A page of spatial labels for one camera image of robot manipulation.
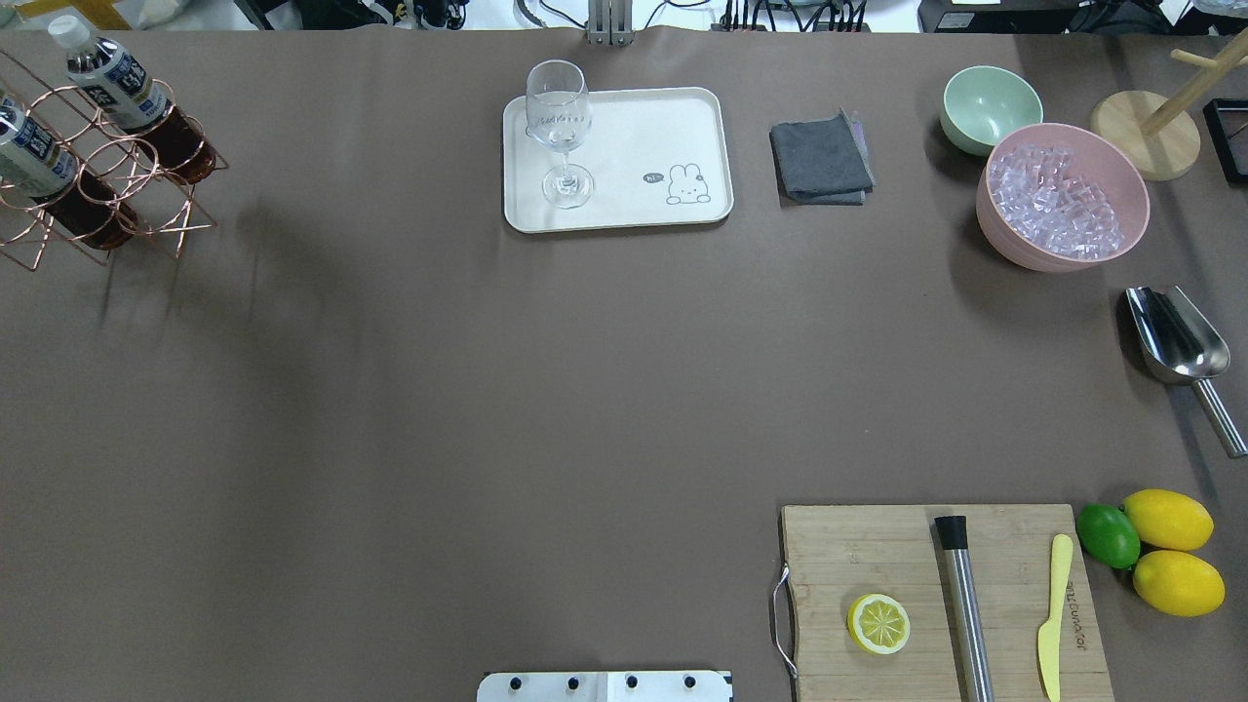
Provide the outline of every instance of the white tray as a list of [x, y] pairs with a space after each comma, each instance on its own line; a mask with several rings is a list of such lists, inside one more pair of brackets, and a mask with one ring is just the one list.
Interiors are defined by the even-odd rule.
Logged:
[[503, 214], [525, 234], [719, 221], [733, 210], [724, 119], [704, 87], [589, 94], [594, 122], [572, 152], [594, 176], [589, 202], [559, 210], [542, 179], [562, 156], [524, 134], [524, 96], [503, 110]]

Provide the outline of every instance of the glass base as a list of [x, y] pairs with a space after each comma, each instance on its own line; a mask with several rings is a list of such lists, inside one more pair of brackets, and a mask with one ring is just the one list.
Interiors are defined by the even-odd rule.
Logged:
[[572, 210], [589, 201], [594, 192], [594, 176], [582, 166], [555, 166], [542, 180], [542, 194], [560, 210]]

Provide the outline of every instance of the yellow lemon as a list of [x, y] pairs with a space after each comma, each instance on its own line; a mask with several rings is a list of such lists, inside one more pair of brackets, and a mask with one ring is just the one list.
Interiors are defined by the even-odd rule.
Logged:
[[1139, 540], [1162, 548], [1194, 551], [1213, 533], [1213, 517], [1196, 500], [1169, 490], [1141, 490], [1122, 501]]
[[1208, 615], [1227, 597], [1218, 570], [1183, 551], [1144, 553], [1132, 582], [1144, 602], [1177, 617]]
[[850, 607], [850, 638], [871, 653], [896, 653], [910, 641], [906, 608], [879, 592], [859, 597]]

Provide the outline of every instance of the bottle label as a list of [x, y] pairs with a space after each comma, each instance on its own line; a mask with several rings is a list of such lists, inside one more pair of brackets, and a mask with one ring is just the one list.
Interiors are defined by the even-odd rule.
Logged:
[[109, 115], [109, 120], [126, 131], [146, 127], [168, 106], [165, 90], [152, 82], [142, 65], [124, 49], [114, 51], [102, 67], [74, 72], [70, 77]]
[[47, 197], [69, 187], [79, 162], [20, 105], [0, 97], [0, 176], [27, 197]]

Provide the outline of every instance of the folded towel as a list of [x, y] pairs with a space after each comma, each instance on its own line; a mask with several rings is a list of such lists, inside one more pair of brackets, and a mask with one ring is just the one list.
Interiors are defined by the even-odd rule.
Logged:
[[802, 205], [862, 205], [875, 187], [861, 125], [844, 110], [830, 120], [771, 127], [771, 150], [789, 197]]

